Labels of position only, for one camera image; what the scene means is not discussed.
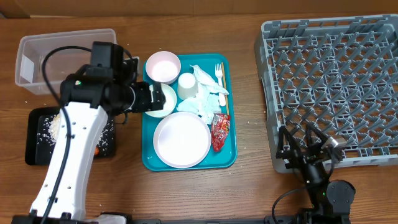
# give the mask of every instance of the white fork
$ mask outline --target white fork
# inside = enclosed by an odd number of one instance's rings
[[[221,64],[216,64],[216,77],[218,79],[218,85],[223,87],[223,71],[221,70]],[[225,96],[222,93],[218,93],[218,102],[220,106],[225,106]]]

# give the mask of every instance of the white napkin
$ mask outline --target white napkin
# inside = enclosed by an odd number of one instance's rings
[[[198,80],[198,93],[195,97],[187,98],[177,106],[177,111],[190,112],[201,116],[206,124],[211,124],[214,113],[220,113],[220,103],[218,95],[210,93],[223,93],[228,95],[228,91],[220,87],[214,79],[204,72],[198,65],[194,65],[193,75]]]
[[[209,76],[205,71],[203,71],[198,65],[190,65],[193,68],[193,75],[198,80],[199,83],[205,85],[210,93],[222,93],[228,95],[228,91],[223,87],[219,86],[214,79]]]

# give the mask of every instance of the red snack wrapper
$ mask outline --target red snack wrapper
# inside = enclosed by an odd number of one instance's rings
[[[229,133],[229,120],[231,117],[226,114],[214,114],[211,122],[211,143],[215,152],[220,152],[224,146],[225,139]]]

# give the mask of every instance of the plastic dish rack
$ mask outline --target plastic dish rack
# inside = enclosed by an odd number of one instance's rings
[[[305,123],[348,141],[336,167],[398,163],[397,28],[397,15],[263,23],[254,51],[276,171],[290,172],[279,128],[304,146]]]

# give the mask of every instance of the blue tray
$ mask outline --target blue tray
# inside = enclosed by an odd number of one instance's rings
[[[217,63],[224,62],[225,79],[226,79],[226,89],[229,92],[228,95],[228,106],[229,115],[231,116],[231,127],[229,130],[228,137],[226,138],[225,145],[221,149],[221,152],[214,152],[213,146],[210,147],[209,153],[199,164],[186,168],[177,169],[166,165],[162,162],[156,155],[153,138],[157,125],[160,123],[161,119],[153,118],[147,114],[142,115],[142,161],[144,165],[153,171],[170,171],[170,170],[192,170],[192,169],[211,169],[211,168],[225,168],[231,166],[238,155],[238,150],[236,147],[236,130],[235,130],[235,116],[233,108],[232,99],[232,87],[231,80],[229,78],[229,65],[227,59],[221,54],[192,54],[192,55],[178,55],[181,61],[181,72],[193,73],[193,68],[190,65],[199,65],[199,67],[204,70],[207,74],[211,75],[215,80],[217,80],[215,75],[215,65]],[[145,71],[144,65],[144,81],[152,84],[152,80],[148,77]],[[170,84],[170,86],[177,93],[177,81]],[[177,97],[177,106],[182,100]],[[226,106],[221,107],[222,113],[226,114]]]

